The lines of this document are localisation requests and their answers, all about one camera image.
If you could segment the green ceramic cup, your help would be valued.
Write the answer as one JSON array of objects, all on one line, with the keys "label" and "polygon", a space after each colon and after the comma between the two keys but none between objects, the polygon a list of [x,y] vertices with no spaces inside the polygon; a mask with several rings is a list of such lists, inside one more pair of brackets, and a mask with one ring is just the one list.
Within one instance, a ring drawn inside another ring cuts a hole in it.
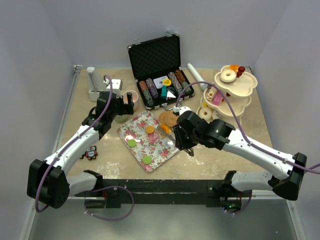
[{"label": "green ceramic cup", "polygon": [[128,121],[128,119],[129,119],[129,115],[124,114],[124,115],[117,115],[114,120],[117,123],[125,123],[126,121]]}]

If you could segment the chocolate drizzled white donut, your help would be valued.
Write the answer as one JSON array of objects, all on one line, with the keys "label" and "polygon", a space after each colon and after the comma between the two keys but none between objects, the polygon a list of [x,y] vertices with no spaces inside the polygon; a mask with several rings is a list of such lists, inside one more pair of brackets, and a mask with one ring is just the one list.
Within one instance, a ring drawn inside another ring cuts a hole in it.
[{"label": "chocolate drizzled white donut", "polygon": [[222,116],[220,115],[220,113],[219,112],[217,112],[216,110],[213,110],[212,111],[212,119],[213,120],[216,120],[216,119],[222,119]]}]

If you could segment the white glazed donut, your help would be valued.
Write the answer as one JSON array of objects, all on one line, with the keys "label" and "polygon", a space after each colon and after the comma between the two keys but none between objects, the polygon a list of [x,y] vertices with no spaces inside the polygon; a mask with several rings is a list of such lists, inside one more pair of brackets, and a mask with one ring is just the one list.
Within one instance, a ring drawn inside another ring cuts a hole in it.
[{"label": "white glazed donut", "polygon": [[209,107],[201,107],[198,111],[200,118],[208,121],[212,118],[212,110]]},{"label": "white glazed donut", "polygon": [[220,80],[224,83],[232,83],[237,78],[237,74],[235,71],[227,69],[221,72]]}]

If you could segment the pink wafer sweet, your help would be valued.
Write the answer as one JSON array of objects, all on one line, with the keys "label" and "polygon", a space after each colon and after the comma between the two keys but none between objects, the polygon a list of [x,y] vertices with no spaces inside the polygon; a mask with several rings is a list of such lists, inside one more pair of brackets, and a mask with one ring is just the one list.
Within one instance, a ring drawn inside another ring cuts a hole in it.
[{"label": "pink wafer sweet", "polygon": [[217,91],[212,99],[212,104],[215,106],[219,106],[220,103],[224,100],[222,94]]}]

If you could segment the white wafer bar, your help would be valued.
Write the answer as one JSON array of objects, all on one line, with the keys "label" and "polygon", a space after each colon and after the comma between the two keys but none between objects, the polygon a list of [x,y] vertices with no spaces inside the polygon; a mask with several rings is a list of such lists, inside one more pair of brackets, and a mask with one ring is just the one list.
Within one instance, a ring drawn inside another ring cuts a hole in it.
[{"label": "white wafer bar", "polygon": [[216,94],[216,89],[214,87],[210,87],[207,89],[206,97],[208,100],[212,100]]}]

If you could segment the cream three-tier cake stand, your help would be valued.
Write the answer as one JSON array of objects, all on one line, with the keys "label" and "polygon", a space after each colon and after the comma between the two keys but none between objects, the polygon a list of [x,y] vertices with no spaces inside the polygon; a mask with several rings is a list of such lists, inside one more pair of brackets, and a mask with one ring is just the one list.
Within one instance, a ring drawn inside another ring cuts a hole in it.
[{"label": "cream three-tier cake stand", "polygon": [[207,99],[207,90],[212,86],[208,86],[204,90],[202,97],[200,98],[200,105],[196,110],[196,114],[199,116],[200,108],[203,108],[203,103],[206,103],[208,107],[213,111],[219,112],[221,120],[228,122],[238,127],[238,123],[241,123],[242,116],[252,102],[252,94],[254,89],[258,85],[258,81],[254,75],[246,72],[244,66],[240,66],[238,72],[236,72],[236,79],[230,83],[224,83],[220,79],[220,75],[225,70],[229,69],[230,65],[223,66],[217,73],[214,74],[213,84],[216,85],[223,96],[223,101],[219,105],[213,105],[212,101]]}]

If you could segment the orange glazed donut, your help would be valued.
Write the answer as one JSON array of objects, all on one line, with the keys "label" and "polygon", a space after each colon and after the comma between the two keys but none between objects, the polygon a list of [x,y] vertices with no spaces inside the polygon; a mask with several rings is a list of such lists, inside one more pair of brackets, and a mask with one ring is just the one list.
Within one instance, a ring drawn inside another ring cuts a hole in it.
[{"label": "orange glazed donut", "polygon": [[239,65],[233,64],[229,66],[229,69],[237,73],[239,67],[240,67]]}]

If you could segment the metal tongs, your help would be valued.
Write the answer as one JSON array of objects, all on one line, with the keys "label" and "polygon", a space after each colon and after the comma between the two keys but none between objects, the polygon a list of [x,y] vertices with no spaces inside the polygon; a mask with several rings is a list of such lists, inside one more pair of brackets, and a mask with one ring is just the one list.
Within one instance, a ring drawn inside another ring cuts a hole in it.
[{"label": "metal tongs", "polygon": [[[173,131],[171,130],[171,134],[166,134],[160,127],[161,124],[158,125],[157,127],[157,130],[159,131],[159,133],[162,135],[162,136],[165,136],[166,138],[168,138],[172,144],[175,146],[175,143],[176,143],[176,140],[175,140],[175,136],[174,136],[174,133]],[[189,156],[193,157],[194,156],[194,150],[191,148],[191,149],[183,149],[184,152],[186,152]]]}]

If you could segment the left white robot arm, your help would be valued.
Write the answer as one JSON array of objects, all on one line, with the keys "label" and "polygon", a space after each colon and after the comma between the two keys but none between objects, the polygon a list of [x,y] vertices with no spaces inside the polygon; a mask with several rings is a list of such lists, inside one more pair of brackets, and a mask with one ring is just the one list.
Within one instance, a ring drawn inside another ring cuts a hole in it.
[{"label": "left white robot arm", "polygon": [[110,129],[117,115],[132,115],[132,94],[123,97],[102,91],[88,116],[74,136],[44,160],[35,159],[29,166],[26,194],[45,207],[60,208],[67,198],[88,192],[99,196],[104,190],[103,177],[92,170],[68,177],[73,165]]}]

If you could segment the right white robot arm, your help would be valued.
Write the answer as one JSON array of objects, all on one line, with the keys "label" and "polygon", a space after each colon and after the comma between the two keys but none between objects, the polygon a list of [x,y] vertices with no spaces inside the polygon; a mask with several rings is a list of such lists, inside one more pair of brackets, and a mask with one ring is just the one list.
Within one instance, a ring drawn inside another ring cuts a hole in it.
[{"label": "right white robot arm", "polygon": [[192,148],[200,144],[238,155],[263,168],[260,172],[229,171],[222,184],[227,196],[233,197],[244,191],[265,190],[286,200],[298,199],[304,178],[302,168],[307,162],[304,154],[298,152],[292,155],[277,151],[247,137],[223,120],[207,122],[188,107],[181,107],[173,113],[178,116],[173,132],[175,146],[179,150],[192,156]]}]

